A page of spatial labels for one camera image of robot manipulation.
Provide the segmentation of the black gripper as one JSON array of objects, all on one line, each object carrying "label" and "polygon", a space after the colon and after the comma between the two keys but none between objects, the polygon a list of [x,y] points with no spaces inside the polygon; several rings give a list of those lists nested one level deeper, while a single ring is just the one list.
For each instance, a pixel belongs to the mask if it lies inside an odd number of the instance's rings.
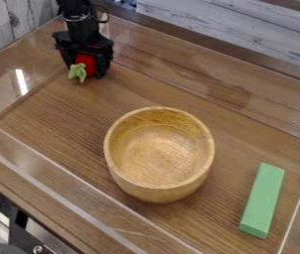
[{"label": "black gripper", "polygon": [[52,33],[55,48],[60,52],[67,66],[75,63],[75,54],[84,53],[95,55],[95,78],[106,76],[113,60],[114,42],[102,34],[94,34],[87,40],[75,41],[66,31]]}]

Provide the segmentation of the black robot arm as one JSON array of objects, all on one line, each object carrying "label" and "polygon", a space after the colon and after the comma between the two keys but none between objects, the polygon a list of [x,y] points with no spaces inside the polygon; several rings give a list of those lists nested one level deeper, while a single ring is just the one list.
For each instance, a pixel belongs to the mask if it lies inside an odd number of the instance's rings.
[{"label": "black robot arm", "polygon": [[58,0],[66,29],[52,33],[68,72],[68,79],[84,82],[89,78],[103,78],[110,69],[114,42],[101,33],[98,5],[90,0]]}]

